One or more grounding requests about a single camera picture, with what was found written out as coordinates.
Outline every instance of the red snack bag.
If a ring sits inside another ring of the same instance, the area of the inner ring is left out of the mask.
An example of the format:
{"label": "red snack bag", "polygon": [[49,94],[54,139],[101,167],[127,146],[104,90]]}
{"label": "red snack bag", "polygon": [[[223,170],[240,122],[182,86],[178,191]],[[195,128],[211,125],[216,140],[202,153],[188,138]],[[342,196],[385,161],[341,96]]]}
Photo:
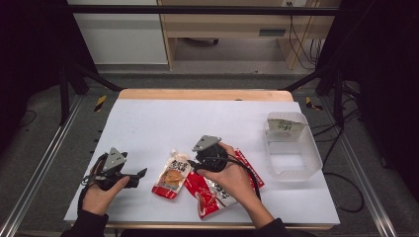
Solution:
{"label": "red snack bag", "polygon": [[[258,182],[258,187],[261,188],[262,186],[264,186],[265,183],[255,172],[253,167],[244,157],[243,153],[238,148],[235,149],[234,152],[236,158],[253,172]],[[253,184],[250,175],[248,176],[249,182],[251,183],[252,187],[255,188],[255,185]],[[198,215],[201,219],[203,219],[211,213],[214,213],[237,202],[237,200],[234,197],[226,193],[225,190],[223,190],[218,184],[204,178],[203,176],[196,174],[195,172],[191,172],[189,174],[185,182],[185,187],[187,188],[189,193],[191,193],[191,195],[197,199]]]}
{"label": "red snack bag", "polygon": [[164,198],[175,198],[191,171],[188,160],[187,154],[179,154],[176,150],[172,150],[172,157],[166,162],[151,191]]}

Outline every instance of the plastic container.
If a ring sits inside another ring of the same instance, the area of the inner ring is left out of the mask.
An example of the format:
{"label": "plastic container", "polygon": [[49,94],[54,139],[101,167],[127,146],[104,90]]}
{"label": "plastic container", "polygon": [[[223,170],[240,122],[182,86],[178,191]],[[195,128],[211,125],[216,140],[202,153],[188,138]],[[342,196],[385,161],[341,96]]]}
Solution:
{"label": "plastic container", "polygon": [[275,179],[307,180],[322,168],[317,146],[302,113],[269,113],[264,130],[271,174]]}

